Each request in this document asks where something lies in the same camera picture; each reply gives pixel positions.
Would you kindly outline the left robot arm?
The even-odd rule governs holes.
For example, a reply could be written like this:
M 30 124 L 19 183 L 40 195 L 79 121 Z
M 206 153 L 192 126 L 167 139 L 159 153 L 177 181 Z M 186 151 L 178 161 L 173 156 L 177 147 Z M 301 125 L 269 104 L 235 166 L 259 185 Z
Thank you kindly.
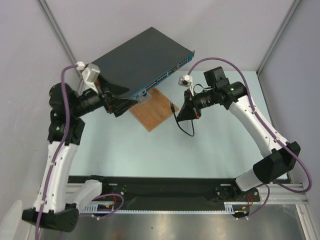
M 23 210 L 22 220 L 60 232 L 72 232 L 81 210 L 95 198 L 105 200 L 111 195 L 107 178 L 91 175 L 84 185 L 66 197 L 71 165 L 81 143 L 87 113 L 101 107 L 119 117 L 137 101 L 125 98 L 129 88 L 112 84 L 99 77 L 94 86 L 81 95 L 66 83 L 58 83 L 49 91 L 50 126 L 48 129 L 48 157 L 44 176 L 33 207 Z

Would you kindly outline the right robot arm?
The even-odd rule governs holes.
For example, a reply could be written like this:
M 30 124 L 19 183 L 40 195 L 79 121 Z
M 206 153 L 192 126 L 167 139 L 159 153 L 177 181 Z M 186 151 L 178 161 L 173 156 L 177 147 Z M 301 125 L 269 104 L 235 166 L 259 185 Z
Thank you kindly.
M 202 115 L 202 109 L 221 105 L 241 122 L 262 155 L 262 160 L 238 176 L 235 185 L 230 188 L 231 197 L 242 201 L 252 188 L 273 182 L 291 171 L 301 147 L 297 142 L 288 142 L 264 116 L 257 116 L 260 111 L 245 85 L 239 81 L 230 83 L 222 67 L 204 72 L 204 77 L 208 87 L 200 93 L 193 92 L 193 78 L 190 75 L 179 78 L 178 85 L 187 90 L 184 91 L 184 103 L 175 120 L 177 123 L 197 120 Z

